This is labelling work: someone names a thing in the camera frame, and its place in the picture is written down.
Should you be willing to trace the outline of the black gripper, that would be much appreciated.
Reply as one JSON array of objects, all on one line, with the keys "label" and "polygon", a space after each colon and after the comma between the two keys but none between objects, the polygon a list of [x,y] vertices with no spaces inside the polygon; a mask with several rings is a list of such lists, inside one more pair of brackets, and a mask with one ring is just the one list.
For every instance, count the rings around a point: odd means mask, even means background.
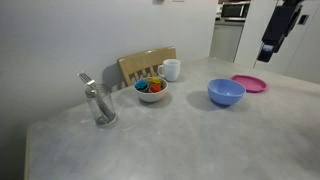
[{"label": "black gripper", "polygon": [[291,32],[302,10],[304,0],[283,0],[281,6],[276,6],[262,37],[262,46],[257,60],[269,62],[277,53],[284,39]]}]

